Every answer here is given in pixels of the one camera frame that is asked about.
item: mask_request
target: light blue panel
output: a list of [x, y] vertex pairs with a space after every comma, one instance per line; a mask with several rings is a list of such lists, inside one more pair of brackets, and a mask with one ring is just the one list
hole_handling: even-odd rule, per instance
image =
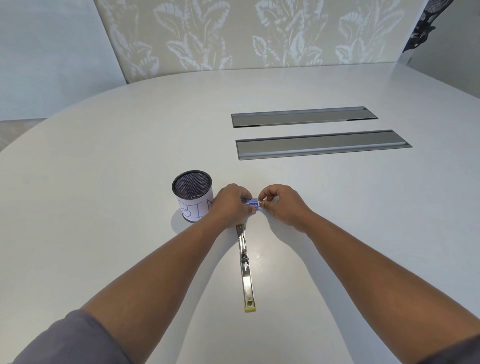
[[92, 0], [0, 1], [0, 120], [47, 118], [125, 84]]

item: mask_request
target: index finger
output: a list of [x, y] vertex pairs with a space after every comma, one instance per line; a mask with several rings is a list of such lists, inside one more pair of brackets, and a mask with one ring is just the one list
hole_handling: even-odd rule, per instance
[[267, 196], [280, 196], [281, 186], [281, 184], [271, 184], [270, 186], [265, 187], [258, 195], [258, 199], [263, 201]]
[[239, 186], [240, 198], [252, 198], [252, 194], [243, 186]]

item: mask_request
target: gray rectangular panel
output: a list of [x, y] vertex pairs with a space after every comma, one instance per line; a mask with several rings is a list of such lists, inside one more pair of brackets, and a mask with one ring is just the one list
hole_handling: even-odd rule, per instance
[[331, 122], [347, 120], [376, 119], [363, 106], [354, 108], [312, 109], [293, 111], [251, 112], [246, 114], [232, 114], [234, 128], [249, 126], [269, 126], [285, 124], [304, 124], [308, 122]]
[[411, 147], [393, 130], [237, 140], [240, 160]]

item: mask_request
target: forearm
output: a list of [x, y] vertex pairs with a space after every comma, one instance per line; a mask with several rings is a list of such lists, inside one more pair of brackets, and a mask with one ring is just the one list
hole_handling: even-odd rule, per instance
[[415, 274], [328, 220], [305, 231], [361, 314], [403, 362], [415, 363], [480, 332], [480, 320]]
[[207, 215], [111, 282], [82, 309], [144, 363], [177, 313], [222, 225]]

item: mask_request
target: floor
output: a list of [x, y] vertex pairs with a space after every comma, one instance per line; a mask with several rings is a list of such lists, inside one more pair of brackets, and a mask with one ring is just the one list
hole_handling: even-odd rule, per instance
[[20, 135], [29, 131], [43, 120], [45, 119], [0, 121], [0, 152]]

